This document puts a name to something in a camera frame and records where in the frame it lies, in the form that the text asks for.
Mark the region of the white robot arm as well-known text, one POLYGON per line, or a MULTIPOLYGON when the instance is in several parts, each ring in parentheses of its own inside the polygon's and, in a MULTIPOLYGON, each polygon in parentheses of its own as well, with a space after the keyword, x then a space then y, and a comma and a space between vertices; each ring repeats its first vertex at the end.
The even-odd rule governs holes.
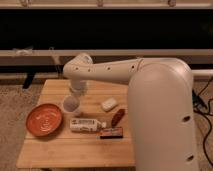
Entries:
POLYGON ((83 53, 64 65, 71 87, 87 80, 126 84, 136 171, 199 171, 193 115, 193 73, 177 58, 95 64, 83 53))

